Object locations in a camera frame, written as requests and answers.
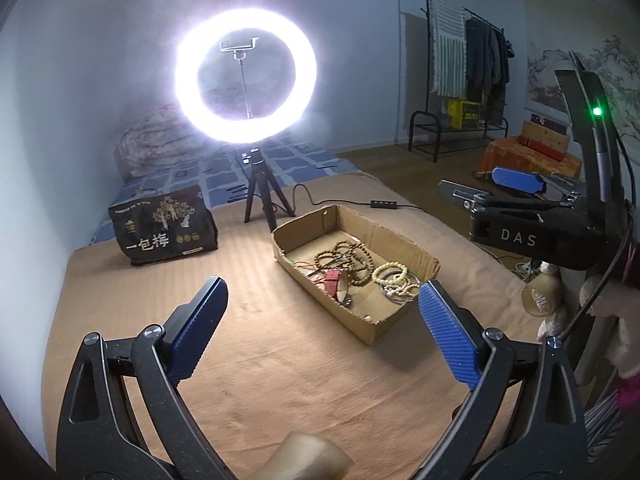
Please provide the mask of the left gloved hand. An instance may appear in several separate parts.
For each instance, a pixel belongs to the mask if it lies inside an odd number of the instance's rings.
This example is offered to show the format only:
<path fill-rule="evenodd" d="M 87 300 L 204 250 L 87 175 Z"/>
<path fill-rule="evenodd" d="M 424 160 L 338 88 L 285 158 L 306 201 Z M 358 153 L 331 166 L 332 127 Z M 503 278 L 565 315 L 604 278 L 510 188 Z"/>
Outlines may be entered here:
<path fill-rule="evenodd" d="M 352 466 L 354 461 L 329 439 L 293 431 L 247 479 L 344 479 Z"/>

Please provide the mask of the right gloved hand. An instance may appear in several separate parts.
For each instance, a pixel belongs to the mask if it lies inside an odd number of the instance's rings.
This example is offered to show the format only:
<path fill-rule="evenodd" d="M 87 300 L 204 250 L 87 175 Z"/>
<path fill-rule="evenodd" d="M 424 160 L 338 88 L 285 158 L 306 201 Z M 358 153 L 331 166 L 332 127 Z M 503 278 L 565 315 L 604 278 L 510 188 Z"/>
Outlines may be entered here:
<path fill-rule="evenodd" d="M 600 275 L 594 274 L 581 285 L 575 281 L 565 285 L 559 268 L 544 263 L 541 274 L 522 289 L 525 311 L 540 321 L 540 341 L 561 336 L 578 310 L 585 310 L 565 343 L 581 386 L 590 382 L 603 359 L 620 378 L 639 375 L 639 281 L 612 278 L 598 292 L 600 281 Z"/>

